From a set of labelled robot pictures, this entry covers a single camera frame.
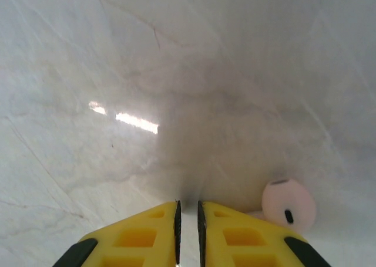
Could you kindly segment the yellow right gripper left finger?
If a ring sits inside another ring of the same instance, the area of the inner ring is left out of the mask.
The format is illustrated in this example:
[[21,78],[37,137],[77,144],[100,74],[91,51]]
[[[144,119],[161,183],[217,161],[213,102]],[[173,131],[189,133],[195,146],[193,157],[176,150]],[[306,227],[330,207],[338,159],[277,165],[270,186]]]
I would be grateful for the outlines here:
[[179,266],[180,201],[166,202],[95,230],[73,244],[55,266]]

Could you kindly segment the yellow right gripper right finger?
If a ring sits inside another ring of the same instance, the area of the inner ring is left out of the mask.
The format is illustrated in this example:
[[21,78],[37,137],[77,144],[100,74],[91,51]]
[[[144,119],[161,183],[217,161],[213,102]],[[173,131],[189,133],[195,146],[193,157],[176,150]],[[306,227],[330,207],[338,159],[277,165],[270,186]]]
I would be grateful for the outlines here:
[[197,205],[201,266],[321,266],[296,232],[213,203]]

